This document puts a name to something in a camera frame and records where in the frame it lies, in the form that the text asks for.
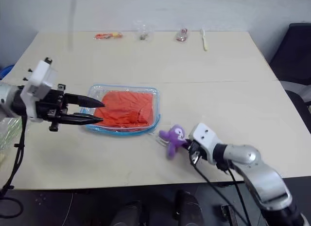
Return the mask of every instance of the clear plastic tray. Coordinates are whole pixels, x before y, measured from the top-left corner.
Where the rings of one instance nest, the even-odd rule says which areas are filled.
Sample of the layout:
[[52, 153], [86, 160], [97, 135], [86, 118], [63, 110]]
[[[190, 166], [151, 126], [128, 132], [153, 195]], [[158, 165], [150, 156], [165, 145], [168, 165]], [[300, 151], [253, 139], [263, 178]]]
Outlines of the clear plastic tray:
[[[115, 85], [93, 85], [89, 91], [88, 96], [96, 100], [101, 101], [105, 94], [111, 91], [130, 91], [130, 92], [141, 92], [141, 93], [151, 93], [152, 97], [152, 108], [153, 108], [153, 122], [149, 126], [141, 127], [112, 127], [112, 126], [103, 126], [97, 124], [86, 125], [85, 127], [92, 131], [97, 131], [100, 133], [112, 134], [112, 135], [140, 135], [146, 132], [153, 130], [159, 120], [159, 91], [152, 87], [130, 87], [130, 86], [115, 86]], [[82, 113], [87, 113], [93, 115], [95, 108], [82, 108]]]

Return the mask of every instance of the purple octopus toy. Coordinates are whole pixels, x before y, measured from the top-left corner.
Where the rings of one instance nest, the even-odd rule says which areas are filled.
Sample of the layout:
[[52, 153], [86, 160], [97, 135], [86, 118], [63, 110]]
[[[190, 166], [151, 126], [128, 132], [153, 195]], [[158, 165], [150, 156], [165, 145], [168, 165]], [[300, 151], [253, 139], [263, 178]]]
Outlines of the purple octopus toy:
[[159, 131], [159, 137], [166, 142], [169, 142], [167, 156], [169, 159], [174, 158], [178, 147], [187, 143], [185, 139], [186, 133], [180, 125], [174, 125], [168, 132], [164, 130]]

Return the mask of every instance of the orange package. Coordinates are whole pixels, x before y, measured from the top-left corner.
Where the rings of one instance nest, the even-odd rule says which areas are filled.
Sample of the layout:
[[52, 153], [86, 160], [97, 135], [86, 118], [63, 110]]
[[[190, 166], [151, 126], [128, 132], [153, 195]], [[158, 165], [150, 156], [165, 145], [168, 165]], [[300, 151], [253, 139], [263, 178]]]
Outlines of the orange package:
[[97, 108], [94, 116], [103, 118], [96, 125], [133, 128], [153, 123], [153, 95], [130, 91], [110, 91], [104, 95], [105, 107]]

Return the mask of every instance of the blue object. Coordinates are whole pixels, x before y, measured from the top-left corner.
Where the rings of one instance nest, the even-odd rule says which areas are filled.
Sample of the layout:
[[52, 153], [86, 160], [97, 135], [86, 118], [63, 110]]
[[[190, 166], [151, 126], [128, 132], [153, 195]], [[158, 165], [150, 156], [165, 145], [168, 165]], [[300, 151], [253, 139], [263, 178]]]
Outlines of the blue object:
[[13, 69], [14, 65], [10, 65], [6, 68], [4, 68], [1, 72], [0, 72], [0, 80], [2, 80], [8, 73], [10, 73], [11, 69]]
[[[151, 93], [153, 95], [153, 112], [154, 112], [154, 121], [150, 126], [145, 127], [110, 127], [110, 126], [101, 126], [96, 124], [86, 125], [86, 129], [94, 132], [99, 132], [108, 135], [116, 136], [134, 136], [141, 135], [153, 131], [160, 121], [159, 113], [159, 102], [160, 95], [159, 91], [153, 87], [130, 87], [130, 86], [116, 86], [116, 85], [93, 85], [89, 91], [88, 96], [96, 100], [102, 101], [104, 95], [110, 91], [131, 91], [131, 92], [142, 92], [142, 93]], [[93, 115], [95, 112], [94, 108], [82, 108], [81, 113], [87, 113]]]

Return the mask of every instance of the beige table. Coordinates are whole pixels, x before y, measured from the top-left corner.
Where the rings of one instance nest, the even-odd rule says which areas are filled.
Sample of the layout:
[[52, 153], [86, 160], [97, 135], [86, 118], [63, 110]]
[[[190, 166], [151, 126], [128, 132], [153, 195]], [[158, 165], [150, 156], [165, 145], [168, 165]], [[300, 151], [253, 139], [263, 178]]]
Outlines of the beige table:
[[[173, 32], [155, 33], [151, 42], [135, 41], [132, 33], [98, 41], [94, 34], [75, 33], [70, 50], [67, 34], [39, 33], [5, 81], [22, 84], [27, 69], [50, 56], [67, 92], [87, 94], [94, 83], [156, 87], [162, 116], [156, 131], [179, 123], [189, 132], [204, 122], [225, 143], [254, 145], [283, 177], [311, 174], [311, 136], [248, 33], [207, 33], [208, 52], [196, 32], [186, 44], [174, 42]], [[71, 125], [52, 133], [48, 127], [29, 126], [17, 189], [203, 182], [185, 150], [169, 161], [153, 135], [111, 137]], [[12, 149], [1, 167], [2, 182], [14, 155]], [[230, 180], [207, 162], [200, 167], [212, 181]]]

